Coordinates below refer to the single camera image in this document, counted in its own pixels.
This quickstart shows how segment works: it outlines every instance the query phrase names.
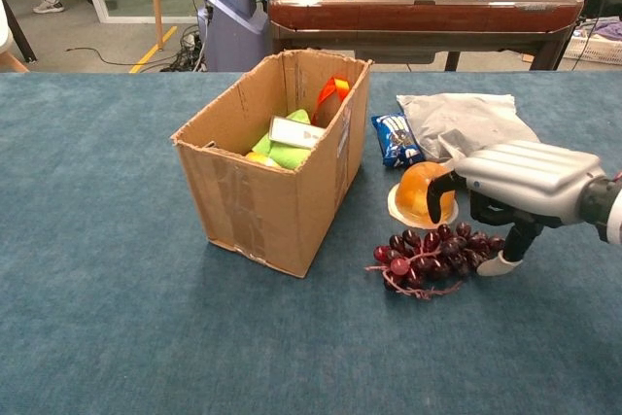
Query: yellow floor line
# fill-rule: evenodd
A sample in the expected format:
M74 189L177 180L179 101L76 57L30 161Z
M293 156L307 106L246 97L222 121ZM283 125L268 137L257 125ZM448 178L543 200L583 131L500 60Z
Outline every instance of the yellow floor line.
M177 31L177 26L173 26L171 29L169 29L168 31L166 31L166 34L162 37L162 42L165 43L166 41L169 40L169 38L175 34L175 31ZM143 68L143 65L145 65L150 58L152 58L152 56L157 52L157 44L155 46L153 46L151 49L149 49L149 52L147 52L145 55L143 55L143 58L141 58L136 65L134 65L131 70L129 71L129 73L136 73L138 72L141 68Z

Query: mahjong table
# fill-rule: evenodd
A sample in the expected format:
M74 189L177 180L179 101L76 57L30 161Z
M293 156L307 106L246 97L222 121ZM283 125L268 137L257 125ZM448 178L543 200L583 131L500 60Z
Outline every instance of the mahjong table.
M583 0L269 0L273 49L356 51L377 62L426 63L447 51L534 55L557 67Z

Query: teal tablecloth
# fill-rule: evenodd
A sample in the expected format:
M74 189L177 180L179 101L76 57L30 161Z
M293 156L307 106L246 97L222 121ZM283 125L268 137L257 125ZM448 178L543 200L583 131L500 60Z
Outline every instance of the teal tablecloth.
M546 230L509 276L386 294L363 267L398 230L399 173L371 125L306 279L208 246L168 137L235 78L0 75L0 413L622 413L622 250L588 225ZM544 142L613 174L621 84L374 74L369 105L511 93Z

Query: blue snack bag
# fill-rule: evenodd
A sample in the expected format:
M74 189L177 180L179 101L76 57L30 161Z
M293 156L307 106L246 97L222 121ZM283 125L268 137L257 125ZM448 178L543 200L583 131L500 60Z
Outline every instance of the blue snack bag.
M372 117L371 123L376 129L385 166L409 167L426 160L404 114Z

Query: white plastic bag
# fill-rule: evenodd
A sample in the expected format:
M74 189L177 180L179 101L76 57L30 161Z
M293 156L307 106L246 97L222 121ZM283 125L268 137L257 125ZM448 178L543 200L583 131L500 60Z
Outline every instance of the white plastic bag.
M427 160L459 160L506 140L539 141L516 116L509 94L398 96L397 102Z

